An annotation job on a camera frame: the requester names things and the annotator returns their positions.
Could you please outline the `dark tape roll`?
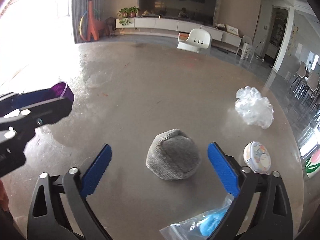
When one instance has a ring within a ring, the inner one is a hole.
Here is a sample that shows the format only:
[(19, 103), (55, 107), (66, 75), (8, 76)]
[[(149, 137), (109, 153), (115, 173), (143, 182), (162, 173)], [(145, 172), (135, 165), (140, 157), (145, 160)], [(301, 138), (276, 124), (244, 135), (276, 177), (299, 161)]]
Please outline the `dark tape roll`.
[(49, 89), (49, 98), (67, 98), (71, 103), (74, 102), (74, 94), (65, 82), (53, 85), (53, 87)]

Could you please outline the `potted green plant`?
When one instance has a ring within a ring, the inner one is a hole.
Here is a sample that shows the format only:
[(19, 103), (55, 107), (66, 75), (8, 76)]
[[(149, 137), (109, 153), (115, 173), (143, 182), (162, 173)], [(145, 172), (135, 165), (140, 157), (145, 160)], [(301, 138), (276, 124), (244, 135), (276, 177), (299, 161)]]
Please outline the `potted green plant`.
[(134, 18), (138, 15), (139, 13), (139, 8), (134, 6), (134, 7), (124, 7), (121, 8), (118, 13), (117, 16), (119, 18), (119, 24), (125, 26), (128, 24), (131, 24), (132, 20), (131, 18)]

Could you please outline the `crumpled clear plastic bag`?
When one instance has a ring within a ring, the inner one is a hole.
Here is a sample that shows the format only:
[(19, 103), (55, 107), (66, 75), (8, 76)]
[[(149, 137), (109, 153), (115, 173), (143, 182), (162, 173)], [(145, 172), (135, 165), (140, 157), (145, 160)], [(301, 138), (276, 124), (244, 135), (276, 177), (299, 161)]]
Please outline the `crumpled clear plastic bag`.
[(247, 125), (267, 129), (274, 121), (273, 106), (255, 87), (246, 86), (236, 92), (235, 110)]

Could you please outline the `grey rolled sock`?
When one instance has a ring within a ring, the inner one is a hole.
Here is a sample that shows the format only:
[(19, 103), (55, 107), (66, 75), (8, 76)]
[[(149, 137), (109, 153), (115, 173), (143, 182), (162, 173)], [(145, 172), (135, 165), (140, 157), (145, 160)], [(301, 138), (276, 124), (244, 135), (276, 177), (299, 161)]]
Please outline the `grey rolled sock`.
[(175, 181), (193, 176), (201, 160), (195, 142), (180, 129), (175, 128), (154, 138), (145, 164), (158, 178)]

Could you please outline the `round cartoon bear case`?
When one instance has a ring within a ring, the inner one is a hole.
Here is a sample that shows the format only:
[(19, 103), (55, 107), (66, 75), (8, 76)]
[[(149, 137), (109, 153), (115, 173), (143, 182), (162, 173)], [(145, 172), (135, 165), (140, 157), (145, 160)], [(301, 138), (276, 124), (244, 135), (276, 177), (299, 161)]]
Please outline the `round cartoon bear case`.
[(255, 173), (268, 174), (271, 168), (271, 157), (264, 145), (258, 141), (250, 142), (243, 152), (245, 164)]

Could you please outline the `dining table with chairs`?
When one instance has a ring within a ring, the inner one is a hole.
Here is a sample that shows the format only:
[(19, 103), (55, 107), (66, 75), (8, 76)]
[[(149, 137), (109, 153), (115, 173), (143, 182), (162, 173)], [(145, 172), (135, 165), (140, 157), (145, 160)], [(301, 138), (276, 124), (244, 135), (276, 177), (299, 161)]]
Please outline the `dining table with chairs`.
[(319, 98), (319, 64), (316, 62), (313, 69), (301, 61), (290, 89), (298, 100), (313, 107)]

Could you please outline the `stacked white stools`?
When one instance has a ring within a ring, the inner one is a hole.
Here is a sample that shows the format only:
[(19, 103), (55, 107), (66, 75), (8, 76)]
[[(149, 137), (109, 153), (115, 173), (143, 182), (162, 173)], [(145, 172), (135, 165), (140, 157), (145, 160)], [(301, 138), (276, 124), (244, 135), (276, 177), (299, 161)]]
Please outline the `stacked white stools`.
[(250, 63), (252, 63), (254, 57), (254, 47), (252, 46), (252, 39), (249, 36), (244, 35), (242, 37), (240, 46), (236, 51), (236, 55), (238, 55), (239, 52), (241, 53), (241, 60), (247, 60), (250, 57)]

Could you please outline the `white tv cabinet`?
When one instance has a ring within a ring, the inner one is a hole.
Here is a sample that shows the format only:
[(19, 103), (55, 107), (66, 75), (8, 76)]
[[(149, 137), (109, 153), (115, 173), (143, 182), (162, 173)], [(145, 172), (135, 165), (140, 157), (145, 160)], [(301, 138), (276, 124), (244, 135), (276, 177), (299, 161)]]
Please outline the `white tv cabinet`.
[(190, 23), (180, 20), (165, 18), (135, 17), (123, 20), (116, 19), (116, 29), (121, 34), (155, 35), (166, 37), (177, 37), (178, 33), (190, 33), (193, 29), (203, 29), (211, 34), (213, 40), (239, 47), (242, 38), (226, 31), (213, 27), (207, 27), (197, 23)]

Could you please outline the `white tulip trash can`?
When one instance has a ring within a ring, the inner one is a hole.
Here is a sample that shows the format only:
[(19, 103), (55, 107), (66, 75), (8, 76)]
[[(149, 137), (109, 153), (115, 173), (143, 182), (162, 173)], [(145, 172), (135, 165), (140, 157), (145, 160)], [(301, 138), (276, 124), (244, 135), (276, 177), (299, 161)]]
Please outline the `white tulip trash can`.
[(315, 150), (305, 162), (305, 172), (309, 179), (319, 172), (320, 149)]

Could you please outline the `clear zip bag blue item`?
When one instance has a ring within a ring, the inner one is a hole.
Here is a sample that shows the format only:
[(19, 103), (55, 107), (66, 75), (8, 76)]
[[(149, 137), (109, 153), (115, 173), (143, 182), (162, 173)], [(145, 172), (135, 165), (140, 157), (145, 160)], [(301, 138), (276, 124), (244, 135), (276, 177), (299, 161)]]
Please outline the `clear zip bag blue item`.
[(208, 239), (221, 224), (235, 200), (237, 197), (228, 194), (220, 207), (171, 224), (162, 228), (160, 233), (164, 239)]

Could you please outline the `orange dinosaur toy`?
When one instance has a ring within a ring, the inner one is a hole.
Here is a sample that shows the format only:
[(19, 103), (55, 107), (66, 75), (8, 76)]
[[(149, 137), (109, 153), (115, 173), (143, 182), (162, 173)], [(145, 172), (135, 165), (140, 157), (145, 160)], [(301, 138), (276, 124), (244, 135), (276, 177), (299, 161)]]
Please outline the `orange dinosaur toy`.
[[(95, 41), (99, 41), (100, 33), (108, 36), (110, 34), (108, 26), (105, 22), (100, 21), (95, 17), (96, 9), (93, 8), (93, 0), (87, 1), (87, 11), (83, 14), (79, 23), (79, 35), (81, 39), (85, 42), (90, 42), (91, 38)], [(87, 15), (87, 37), (84, 36), (82, 32), (82, 24), (84, 22), (84, 17)]]

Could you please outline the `large black television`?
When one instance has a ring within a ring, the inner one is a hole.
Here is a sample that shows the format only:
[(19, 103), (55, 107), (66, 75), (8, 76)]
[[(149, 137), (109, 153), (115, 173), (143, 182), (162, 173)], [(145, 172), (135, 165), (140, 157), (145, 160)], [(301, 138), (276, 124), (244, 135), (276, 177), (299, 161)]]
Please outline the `large black television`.
[(138, 0), (138, 8), (143, 16), (212, 25), (216, 3), (217, 0)]

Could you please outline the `white plastic chair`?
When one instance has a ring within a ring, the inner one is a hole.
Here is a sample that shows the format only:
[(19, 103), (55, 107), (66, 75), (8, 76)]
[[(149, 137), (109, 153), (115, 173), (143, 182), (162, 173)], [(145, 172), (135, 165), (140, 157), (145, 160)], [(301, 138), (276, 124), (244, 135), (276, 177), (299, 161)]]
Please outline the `white plastic chair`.
[(200, 53), (202, 50), (208, 49), (211, 46), (211, 34), (203, 29), (193, 29), (189, 33), (185, 41), (180, 41), (177, 48), (195, 53)]

